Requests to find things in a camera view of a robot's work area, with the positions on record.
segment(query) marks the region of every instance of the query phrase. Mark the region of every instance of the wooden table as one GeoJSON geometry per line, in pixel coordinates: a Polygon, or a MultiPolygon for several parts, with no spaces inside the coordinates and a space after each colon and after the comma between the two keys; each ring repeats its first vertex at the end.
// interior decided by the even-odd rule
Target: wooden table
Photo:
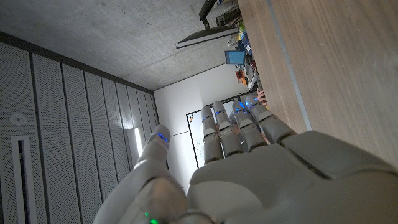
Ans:
{"type": "Polygon", "coordinates": [[[238,1],[271,111],[398,167],[398,1],[238,1]]]}

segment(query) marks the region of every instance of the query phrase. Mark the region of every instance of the perforated wall panel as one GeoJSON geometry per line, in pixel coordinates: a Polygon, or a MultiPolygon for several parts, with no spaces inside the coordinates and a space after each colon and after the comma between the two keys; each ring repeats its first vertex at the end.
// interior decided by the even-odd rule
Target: perforated wall panel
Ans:
{"type": "Polygon", "coordinates": [[[149,123],[151,132],[156,127],[156,118],[154,113],[154,105],[152,104],[152,97],[149,93],[145,93],[145,101],[148,109],[149,123]]]}
{"type": "Polygon", "coordinates": [[[24,135],[30,139],[37,223],[46,223],[29,53],[4,43],[0,43],[0,105],[0,178],[4,223],[17,223],[18,215],[10,136],[24,135]],[[14,114],[24,115],[26,124],[11,124],[10,117],[14,114]]]}
{"type": "Polygon", "coordinates": [[[138,104],[137,90],[131,87],[127,87],[127,92],[129,94],[131,115],[132,115],[132,120],[134,122],[134,128],[138,128],[139,135],[141,137],[141,144],[142,147],[144,147],[146,142],[144,136],[144,127],[142,125],[142,119],[141,119],[141,110],[138,104]]]}
{"type": "Polygon", "coordinates": [[[126,142],[124,140],[123,126],[120,117],[118,97],[114,81],[102,78],[106,111],[108,112],[109,130],[111,131],[111,142],[114,153],[116,172],[119,183],[130,172],[127,159],[126,142]]]}
{"type": "Polygon", "coordinates": [[[152,106],[154,108],[154,114],[155,114],[155,121],[156,121],[156,125],[159,125],[159,119],[157,117],[157,110],[156,110],[156,102],[155,102],[155,96],[151,95],[150,96],[152,98],[152,106]]]}
{"type": "Polygon", "coordinates": [[[127,87],[123,84],[116,83],[116,91],[118,93],[118,99],[119,99],[120,114],[124,130],[124,140],[126,140],[127,157],[129,159],[130,167],[133,167],[133,163],[135,163],[135,161],[132,161],[131,159],[131,151],[126,131],[134,127],[131,117],[130,102],[129,102],[129,96],[127,94],[127,87]]]}
{"type": "Polygon", "coordinates": [[[4,223],[4,217],[2,215],[1,178],[0,178],[0,222],[4,223]]]}
{"type": "Polygon", "coordinates": [[[145,142],[147,142],[151,134],[147,103],[143,91],[137,90],[137,96],[138,96],[139,109],[141,112],[142,125],[144,127],[145,142]]]}
{"type": "Polygon", "coordinates": [[[52,223],[80,223],[60,64],[33,54],[52,223]]]}
{"type": "Polygon", "coordinates": [[[101,77],[85,73],[88,105],[90,107],[91,125],[96,149],[99,182],[104,200],[117,186],[116,171],[114,167],[111,136],[109,133],[108,118],[106,116],[104,93],[101,77]]]}
{"type": "Polygon", "coordinates": [[[102,200],[83,71],[63,65],[83,223],[92,223],[102,200]]]}

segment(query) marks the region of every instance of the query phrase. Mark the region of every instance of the whiteboard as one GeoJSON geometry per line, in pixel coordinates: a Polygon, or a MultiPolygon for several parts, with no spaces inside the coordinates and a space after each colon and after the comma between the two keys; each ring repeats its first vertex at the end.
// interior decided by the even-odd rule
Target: whiteboard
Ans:
{"type": "MultiPolygon", "coordinates": [[[[233,111],[232,109],[233,103],[234,101],[223,103],[228,117],[233,111]]],[[[211,107],[211,112],[213,113],[213,117],[215,118],[213,107],[211,107]]],[[[198,168],[201,168],[202,166],[205,165],[205,154],[203,151],[203,125],[201,122],[202,121],[201,110],[192,114],[188,114],[187,119],[193,141],[193,150],[195,151],[197,165],[198,168]]]]}

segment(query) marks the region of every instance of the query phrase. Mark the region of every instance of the wall light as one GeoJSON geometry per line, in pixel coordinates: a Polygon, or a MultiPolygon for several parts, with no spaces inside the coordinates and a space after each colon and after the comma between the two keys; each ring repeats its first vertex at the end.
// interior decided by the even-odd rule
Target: wall light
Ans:
{"type": "Polygon", "coordinates": [[[142,155],[142,143],[141,143],[141,136],[139,135],[138,128],[134,128],[134,134],[136,135],[138,156],[141,156],[142,155]]]}

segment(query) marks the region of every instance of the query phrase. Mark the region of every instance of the ceiling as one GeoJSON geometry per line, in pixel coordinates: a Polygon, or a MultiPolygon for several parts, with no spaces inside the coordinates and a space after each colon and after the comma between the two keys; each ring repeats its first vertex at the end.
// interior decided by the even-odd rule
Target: ceiling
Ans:
{"type": "MultiPolygon", "coordinates": [[[[205,0],[0,1],[0,31],[150,90],[225,63],[227,37],[176,49],[203,30],[205,0]]],[[[233,3],[213,8],[215,17],[233,3]]]]}

